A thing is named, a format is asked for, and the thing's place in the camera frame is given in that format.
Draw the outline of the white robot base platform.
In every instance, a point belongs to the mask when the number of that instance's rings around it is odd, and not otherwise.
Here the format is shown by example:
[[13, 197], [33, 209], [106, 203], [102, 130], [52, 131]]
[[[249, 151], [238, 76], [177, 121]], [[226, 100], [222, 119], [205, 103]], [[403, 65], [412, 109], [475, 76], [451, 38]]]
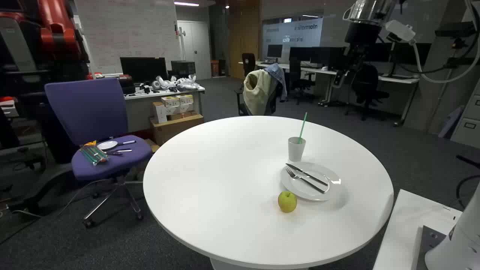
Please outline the white robot base platform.
[[417, 270], [423, 227], [447, 233], [460, 209], [400, 188], [372, 270]]

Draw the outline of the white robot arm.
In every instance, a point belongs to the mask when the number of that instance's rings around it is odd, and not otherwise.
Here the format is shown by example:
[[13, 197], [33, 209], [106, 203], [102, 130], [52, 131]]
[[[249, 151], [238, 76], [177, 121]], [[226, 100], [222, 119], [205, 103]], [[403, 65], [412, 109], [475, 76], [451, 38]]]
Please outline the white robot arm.
[[360, 64], [364, 58], [366, 49], [372, 46], [382, 28], [399, 40], [408, 43], [414, 49], [417, 73], [432, 83], [448, 83], [454, 82], [465, 74], [478, 62], [480, 52], [475, 53], [471, 65], [460, 74], [450, 79], [430, 77], [427, 70], [420, 64], [420, 52], [415, 40], [415, 31], [409, 23], [403, 23], [397, 19], [391, 19], [390, 14], [394, 5], [400, 0], [355, 0], [342, 14], [342, 19], [349, 23], [345, 41], [348, 43], [349, 56], [348, 68], [354, 64]]

